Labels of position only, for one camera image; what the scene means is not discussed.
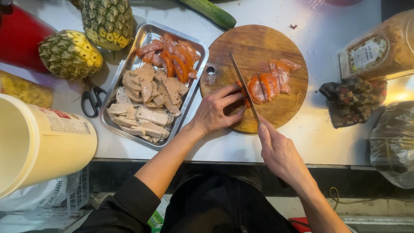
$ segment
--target plastic bucket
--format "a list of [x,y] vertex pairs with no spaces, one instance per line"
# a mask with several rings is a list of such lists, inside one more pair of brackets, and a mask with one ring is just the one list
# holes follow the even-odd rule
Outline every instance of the plastic bucket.
[[0,199],[81,170],[96,147],[86,118],[0,94]]

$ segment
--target wooden cutting board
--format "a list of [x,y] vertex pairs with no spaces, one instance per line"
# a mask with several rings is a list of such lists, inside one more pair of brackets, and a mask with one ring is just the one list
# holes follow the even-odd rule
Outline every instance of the wooden cutting board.
[[[255,104],[257,112],[275,128],[287,123],[301,108],[308,90],[308,69],[298,47],[283,33],[261,25],[240,26],[222,34],[209,50],[209,60],[200,79],[203,97],[238,80],[229,57],[231,51],[246,84],[252,76],[270,72],[269,60],[284,58],[301,65],[300,70],[291,74],[291,95],[281,93],[269,103]],[[242,102],[227,111],[236,112],[242,108],[241,104]],[[252,110],[248,109],[243,120],[232,128],[246,133],[257,133],[257,126]]]

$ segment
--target white countertop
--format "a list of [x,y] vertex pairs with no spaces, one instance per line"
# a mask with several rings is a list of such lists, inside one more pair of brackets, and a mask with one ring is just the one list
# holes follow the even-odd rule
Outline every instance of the white countertop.
[[[80,12],[62,0],[26,1],[15,4],[38,16],[57,30],[83,31]],[[326,82],[339,82],[338,52],[354,38],[381,22],[379,0],[365,0],[350,7],[337,7],[314,0],[237,0],[218,4],[232,14],[237,26],[260,24],[272,27],[290,37],[302,52],[309,73],[309,86],[305,102],[296,116],[279,128],[293,139],[305,163],[328,165],[370,165],[366,151],[367,139],[377,118],[374,115],[366,124],[334,129],[326,100],[315,93]],[[208,46],[223,32],[178,1],[132,2],[136,20],[153,20],[185,34],[203,40]],[[293,30],[290,24],[297,24]],[[123,52],[103,52],[102,70],[91,77],[96,85],[108,90]],[[41,82],[47,75],[33,73],[0,63],[0,69],[26,79]],[[413,98],[413,79],[391,81],[391,99]],[[194,116],[201,102],[200,91],[191,105],[185,124]],[[66,104],[54,101],[52,108],[83,115],[80,100]],[[96,158],[150,159],[156,151],[109,132],[99,119],[90,119],[98,134]],[[247,135],[224,129],[203,138],[186,160],[214,162],[263,162],[257,135]]]

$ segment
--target person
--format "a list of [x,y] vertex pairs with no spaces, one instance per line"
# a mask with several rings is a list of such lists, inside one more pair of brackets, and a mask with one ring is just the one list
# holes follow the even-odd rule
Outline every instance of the person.
[[[226,116],[223,108],[244,98],[237,84],[205,96],[194,118],[100,207],[76,233],[144,233],[178,167],[202,137],[242,119],[245,109]],[[349,233],[312,178],[293,141],[260,116],[258,134],[267,167],[299,196],[315,233]],[[170,199],[161,233],[297,233],[254,185],[223,174],[196,176]]]

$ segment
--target cloth rag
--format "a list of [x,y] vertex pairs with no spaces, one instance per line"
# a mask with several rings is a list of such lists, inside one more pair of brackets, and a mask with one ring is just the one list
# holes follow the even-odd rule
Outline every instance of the cloth rag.
[[387,97],[387,81],[367,82],[352,77],[342,83],[325,83],[319,92],[332,103],[329,110],[337,129],[365,123]]

